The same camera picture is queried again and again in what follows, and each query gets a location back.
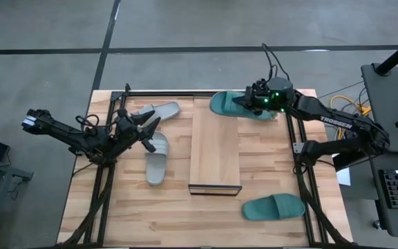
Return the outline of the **green rubber slide sandal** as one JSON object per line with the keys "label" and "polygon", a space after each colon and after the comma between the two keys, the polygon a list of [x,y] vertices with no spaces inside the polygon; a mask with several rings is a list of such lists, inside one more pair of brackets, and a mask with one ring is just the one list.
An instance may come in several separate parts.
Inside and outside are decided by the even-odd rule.
{"label": "green rubber slide sandal", "polygon": [[255,115],[242,105],[236,104],[233,99],[243,97],[245,94],[236,91],[221,91],[212,97],[209,108],[215,114],[237,118],[249,118],[253,120],[269,121],[277,117],[276,112],[263,111],[260,115]]}
{"label": "green rubber slide sandal", "polygon": [[243,217],[249,221],[293,219],[305,214],[302,200],[292,194],[273,194],[247,201],[242,206]]}

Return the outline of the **grey desk with pole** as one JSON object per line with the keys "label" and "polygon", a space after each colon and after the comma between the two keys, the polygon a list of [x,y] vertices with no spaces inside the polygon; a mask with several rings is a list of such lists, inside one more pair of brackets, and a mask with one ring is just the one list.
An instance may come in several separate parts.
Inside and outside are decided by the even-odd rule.
{"label": "grey desk with pole", "polygon": [[393,68],[389,75],[380,76],[375,73],[372,65],[361,67],[372,115],[390,138],[390,151],[398,152],[398,67]]}

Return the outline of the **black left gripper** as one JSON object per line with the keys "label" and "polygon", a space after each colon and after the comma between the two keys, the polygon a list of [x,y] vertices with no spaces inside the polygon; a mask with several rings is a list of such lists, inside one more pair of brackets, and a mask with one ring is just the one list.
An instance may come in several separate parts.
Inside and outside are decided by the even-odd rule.
{"label": "black left gripper", "polygon": [[141,142],[148,152],[154,152],[150,143],[161,118],[154,118],[155,111],[128,114],[126,109],[119,109],[115,119],[115,134],[111,154],[122,154],[136,142]]}

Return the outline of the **white paper sheet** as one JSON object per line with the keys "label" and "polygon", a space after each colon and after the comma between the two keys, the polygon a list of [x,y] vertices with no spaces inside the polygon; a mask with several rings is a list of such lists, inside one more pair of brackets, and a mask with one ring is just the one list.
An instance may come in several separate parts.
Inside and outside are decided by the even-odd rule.
{"label": "white paper sheet", "polygon": [[350,169],[345,168],[337,172],[337,182],[340,185],[351,186]]}

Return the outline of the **black-framed wooden shelf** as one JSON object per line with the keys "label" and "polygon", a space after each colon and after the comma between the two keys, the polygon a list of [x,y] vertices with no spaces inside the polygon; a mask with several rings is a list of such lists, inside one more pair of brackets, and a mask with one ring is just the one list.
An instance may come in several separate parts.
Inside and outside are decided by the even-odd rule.
{"label": "black-framed wooden shelf", "polygon": [[238,119],[220,116],[209,98],[193,100],[189,192],[237,196],[240,184]]}

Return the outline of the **grey rubber slide sandal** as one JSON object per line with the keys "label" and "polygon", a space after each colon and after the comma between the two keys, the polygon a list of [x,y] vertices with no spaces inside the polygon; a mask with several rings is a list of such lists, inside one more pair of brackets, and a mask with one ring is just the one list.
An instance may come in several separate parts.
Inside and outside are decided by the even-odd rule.
{"label": "grey rubber slide sandal", "polygon": [[157,118],[160,118],[160,122],[174,118],[180,114],[181,108],[177,102],[167,102],[161,105],[150,104],[137,110],[134,115],[140,115],[149,111],[155,111],[155,113],[142,125],[143,127],[148,126]]}
{"label": "grey rubber slide sandal", "polygon": [[146,157],[146,181],[149,185],[161,185],[167,170],[169,155],[169,141],[160,131],[153,135],[151,144],[155,147],[154,152],[147,152]]}

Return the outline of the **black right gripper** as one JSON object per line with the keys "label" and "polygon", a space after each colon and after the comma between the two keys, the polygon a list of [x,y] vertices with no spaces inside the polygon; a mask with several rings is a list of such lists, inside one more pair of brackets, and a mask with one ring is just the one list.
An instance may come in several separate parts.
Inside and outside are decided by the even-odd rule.
{"label": "black right gripper", "polygon": [[248,86],[245,94],[232,98],[236,104],[259,113],[261,111],[284,112],[294,101],[293,84],[286,78],[273,77]]}

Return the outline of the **grey keyboard desk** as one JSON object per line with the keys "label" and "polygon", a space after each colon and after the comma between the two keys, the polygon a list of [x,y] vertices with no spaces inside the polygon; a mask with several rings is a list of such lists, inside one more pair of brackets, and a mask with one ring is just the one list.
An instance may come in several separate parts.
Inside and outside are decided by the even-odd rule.
{"label": "grey keyboard desk", "polygon": [[380,169],[398,169],[398,153],[389,153],[373,158],[370,161],[372,174],[375,182],[378,200],[376,201],[377,211],[381,227],[388,234],[398,237],[398,209],[390,209],[387,206],[384,192],[379,177]]}

